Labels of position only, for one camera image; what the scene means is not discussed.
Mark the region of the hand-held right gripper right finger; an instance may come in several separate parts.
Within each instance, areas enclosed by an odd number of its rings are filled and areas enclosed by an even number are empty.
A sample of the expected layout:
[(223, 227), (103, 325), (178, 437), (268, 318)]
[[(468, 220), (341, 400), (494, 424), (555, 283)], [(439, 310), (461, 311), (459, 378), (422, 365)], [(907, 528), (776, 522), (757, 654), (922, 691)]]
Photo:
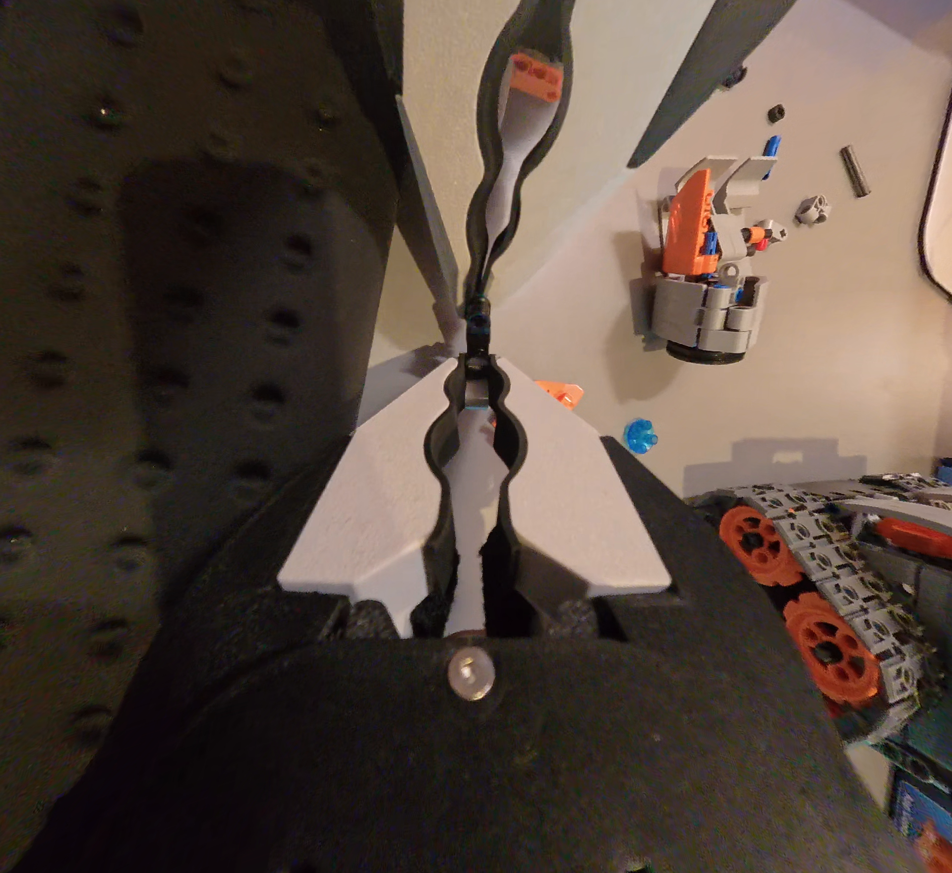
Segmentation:
[(597, 431), (505, 358), (486, 360), (505, 468), (481, 550), (485, 625), (532, 629), (566, 603), (655, 595), (671, 575)]

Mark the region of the small grey orange brick assembly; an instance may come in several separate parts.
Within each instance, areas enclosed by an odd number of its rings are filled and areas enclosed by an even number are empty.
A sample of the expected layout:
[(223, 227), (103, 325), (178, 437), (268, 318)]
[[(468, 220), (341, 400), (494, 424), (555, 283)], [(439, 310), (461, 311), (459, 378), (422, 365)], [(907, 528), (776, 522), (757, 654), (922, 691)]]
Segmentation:
[(776, 163), (707, 156), (650, 205), (657, 239), (645, 241), (643, 273), (629, 284), (633, 330), (647, 349), (714, 367), (740, 363), (754, 346), (768, 294), (756, 259), (787, 229), (749, 214)]

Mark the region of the white book stand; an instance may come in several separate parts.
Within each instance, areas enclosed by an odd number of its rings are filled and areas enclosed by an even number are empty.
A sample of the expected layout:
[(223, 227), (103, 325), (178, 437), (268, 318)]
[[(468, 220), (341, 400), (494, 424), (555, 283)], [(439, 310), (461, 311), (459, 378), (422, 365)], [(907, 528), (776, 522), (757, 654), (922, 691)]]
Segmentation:
[(951, 301), (951, 100), (939, 135), (918, 234), (923, 276)]

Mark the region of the black axle rod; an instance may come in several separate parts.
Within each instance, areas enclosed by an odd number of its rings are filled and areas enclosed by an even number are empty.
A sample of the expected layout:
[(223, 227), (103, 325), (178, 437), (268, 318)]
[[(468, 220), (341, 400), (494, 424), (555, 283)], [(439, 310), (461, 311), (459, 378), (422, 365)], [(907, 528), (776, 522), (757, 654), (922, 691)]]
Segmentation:
[(869, 196), (871, 188), (854, 147), (844, 145), (839, 149), (839, 156), (854, 196), (858, 199)]

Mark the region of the blue robot kit box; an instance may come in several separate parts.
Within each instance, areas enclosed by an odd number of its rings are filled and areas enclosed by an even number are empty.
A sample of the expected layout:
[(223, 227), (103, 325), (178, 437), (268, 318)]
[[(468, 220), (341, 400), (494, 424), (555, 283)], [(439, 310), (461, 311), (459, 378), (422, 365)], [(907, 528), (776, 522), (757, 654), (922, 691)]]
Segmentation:
[(951, 871), (951, 774), (898, 739), (872, 745), (890, 765), (887, 812), (928, 872)]

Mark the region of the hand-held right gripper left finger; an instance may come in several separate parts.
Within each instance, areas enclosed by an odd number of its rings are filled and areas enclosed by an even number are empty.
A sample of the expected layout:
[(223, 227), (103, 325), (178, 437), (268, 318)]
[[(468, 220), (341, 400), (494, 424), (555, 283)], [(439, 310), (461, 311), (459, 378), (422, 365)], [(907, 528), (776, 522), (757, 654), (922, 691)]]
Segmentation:
[(377, 602), (401, 637), (442, 637), (456, 549), (447, 462), (466, 358), (448, 359), (353, 433), (278, 573), (281, 588)]

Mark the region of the grey orange tracked toy robot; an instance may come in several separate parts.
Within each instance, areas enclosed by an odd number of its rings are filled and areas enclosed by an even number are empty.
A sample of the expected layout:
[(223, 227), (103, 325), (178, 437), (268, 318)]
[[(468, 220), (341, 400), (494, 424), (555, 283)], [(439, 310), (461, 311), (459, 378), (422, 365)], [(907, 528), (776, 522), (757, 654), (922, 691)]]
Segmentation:
[(950, 484), (885, 473), (685, 502), (777, 607), (847, 743), (950, 730)]

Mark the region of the black perforated board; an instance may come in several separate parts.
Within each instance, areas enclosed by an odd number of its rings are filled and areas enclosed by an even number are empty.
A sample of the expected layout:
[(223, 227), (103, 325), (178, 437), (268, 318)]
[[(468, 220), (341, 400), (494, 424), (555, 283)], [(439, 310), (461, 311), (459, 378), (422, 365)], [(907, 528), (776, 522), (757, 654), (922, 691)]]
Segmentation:
[(198, 567), (355, 422), (372, 0), (2, 0), (2, 871)]

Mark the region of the black brick connector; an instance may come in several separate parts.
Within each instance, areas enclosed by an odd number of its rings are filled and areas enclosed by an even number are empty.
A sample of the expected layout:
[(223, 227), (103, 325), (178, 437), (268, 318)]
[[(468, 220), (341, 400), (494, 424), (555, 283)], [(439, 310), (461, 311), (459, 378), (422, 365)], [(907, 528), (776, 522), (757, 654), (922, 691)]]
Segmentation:
[(466, 409), (489, 408), (489, 343), (487, 324), (470, 324), (467, 328)]

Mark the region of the orange short beam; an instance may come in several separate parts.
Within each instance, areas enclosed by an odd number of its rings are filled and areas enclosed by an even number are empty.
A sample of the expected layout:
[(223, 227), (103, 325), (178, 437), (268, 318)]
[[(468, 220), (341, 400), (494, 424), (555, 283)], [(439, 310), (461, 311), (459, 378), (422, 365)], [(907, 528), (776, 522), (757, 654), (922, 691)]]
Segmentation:
[(564, 67), (560, 62), (517, 51), (509, 58), (507, 83), (510, 92), (557, 104), (563, 94)]

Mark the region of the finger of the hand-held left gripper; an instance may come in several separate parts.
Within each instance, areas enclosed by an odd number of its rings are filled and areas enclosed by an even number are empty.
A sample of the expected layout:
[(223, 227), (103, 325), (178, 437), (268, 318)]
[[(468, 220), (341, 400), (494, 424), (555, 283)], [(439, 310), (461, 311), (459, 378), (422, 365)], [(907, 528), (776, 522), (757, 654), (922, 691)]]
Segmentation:
[(477, 95), (519, 0), (405, 0), (403, 96), (447, 237), (466, 276), (466, 220), (482, 179)]
[[(501, 308), (627, 162), (715, 0), (519, 0), (477, 95), (474, 293)], [(517, 51), (560, 62), (557, 104), (508, 90)]]

